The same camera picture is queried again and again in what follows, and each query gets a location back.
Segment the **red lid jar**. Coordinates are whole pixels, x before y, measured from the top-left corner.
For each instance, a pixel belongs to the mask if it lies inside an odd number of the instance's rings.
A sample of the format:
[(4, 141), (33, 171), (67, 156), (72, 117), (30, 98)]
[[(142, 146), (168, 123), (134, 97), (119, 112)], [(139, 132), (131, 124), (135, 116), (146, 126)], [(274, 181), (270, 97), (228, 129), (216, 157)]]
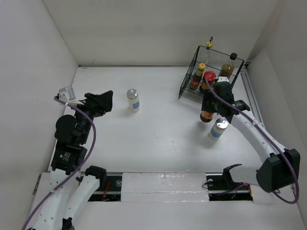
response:
[(213, 71), (206, 71), (203, 74), (202, 83), (199, 88), (200, 93), (204, 93), (205, 90), (208, 90), (209, 89), (208, 85), (211, 87), (214, 84), (215, 77), (216, 75)]
[(201, 113), (200, 113), (200, 119), (204, 123), (211, 122), (212, 119), (213, 119), (213, 116), (214, 116), (214, 113), (209, 113), (207, 111), (201, 111)]

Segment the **yellow cap sauce bottle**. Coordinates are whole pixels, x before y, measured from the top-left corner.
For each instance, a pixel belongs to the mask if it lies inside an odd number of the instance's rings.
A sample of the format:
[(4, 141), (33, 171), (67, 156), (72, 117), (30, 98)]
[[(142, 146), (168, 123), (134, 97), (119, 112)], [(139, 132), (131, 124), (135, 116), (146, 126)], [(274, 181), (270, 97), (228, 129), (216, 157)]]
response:
[(203, 76), (203, 72), (206, 68), (206, 65), (204, 63), (200, 63), (198, 65), (198, 68), (197, 70), (195, 71), (194, 75), (192, 76), (192, 80), (189, 84), (189, 88), (192, 89), (192, 90), (195, 90), (198, 88), (199, 86), (199, 83), (202, 79), (202, 76)]

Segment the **dark soy sauce bottle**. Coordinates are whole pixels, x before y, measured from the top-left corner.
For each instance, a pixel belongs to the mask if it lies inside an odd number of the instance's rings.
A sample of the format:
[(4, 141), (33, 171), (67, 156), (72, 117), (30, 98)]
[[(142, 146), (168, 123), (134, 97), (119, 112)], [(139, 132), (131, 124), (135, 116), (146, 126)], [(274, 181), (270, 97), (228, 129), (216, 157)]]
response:
[(237, 58), (237, 53), (232, 53), (229, 57), (229, 60), (224, 63), (220, 70), (220, 76), (227, 77), (230, 79), (234, 69), (235, 69), (235, 60)]

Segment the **clear glass oil bottle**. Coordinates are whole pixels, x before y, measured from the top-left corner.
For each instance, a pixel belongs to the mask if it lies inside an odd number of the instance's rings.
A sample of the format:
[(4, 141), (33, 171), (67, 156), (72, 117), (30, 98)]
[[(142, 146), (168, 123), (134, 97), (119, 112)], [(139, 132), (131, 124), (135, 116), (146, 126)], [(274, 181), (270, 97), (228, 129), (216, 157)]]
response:
[(205, 46), (204, 54), (203, 54), (204, 64), (207, 64), (208, 60), (210, 59), (212, 46), (213, 46), (213, 36), (210, 38), (208, 42), (206, 42), (206, 46)]

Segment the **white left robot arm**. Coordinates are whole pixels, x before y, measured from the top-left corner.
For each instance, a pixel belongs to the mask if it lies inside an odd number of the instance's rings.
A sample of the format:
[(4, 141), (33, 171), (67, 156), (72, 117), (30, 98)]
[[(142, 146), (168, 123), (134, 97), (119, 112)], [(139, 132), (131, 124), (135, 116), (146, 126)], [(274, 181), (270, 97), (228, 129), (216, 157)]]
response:
[(72, 192), (74, 180), (90, 157), (96, 142), (94, 118), (111, 112), (113, 91), (102, 94), (86, 93), (77, 100), (72, 87), (60, 89), (54, 100), (75, 111), (63, 115), (56, 122), (55, 151), (51, 161), (49, 193), (34, 208), (23, 229), (36, 212), (39, 216), (33, 230), (73, 230), (88, 200), (96, 190), (107, 184), (106, 169), (90, 166), (80, 184)]

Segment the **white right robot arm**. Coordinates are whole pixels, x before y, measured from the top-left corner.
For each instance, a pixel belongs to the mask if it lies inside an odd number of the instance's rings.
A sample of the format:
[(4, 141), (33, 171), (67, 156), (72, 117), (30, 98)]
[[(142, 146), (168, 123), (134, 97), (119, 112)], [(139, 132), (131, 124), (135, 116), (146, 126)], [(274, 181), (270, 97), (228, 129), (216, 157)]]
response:
[(256, 170), (256, 181), (265, 192), (298, 185), (300, 154), (276, 141), (244, 101), (234, 100), (228, 78), (219, 77), (212, 87), (205, 90), (202, 110), (224, 117), (254, 148), (262, 162)]

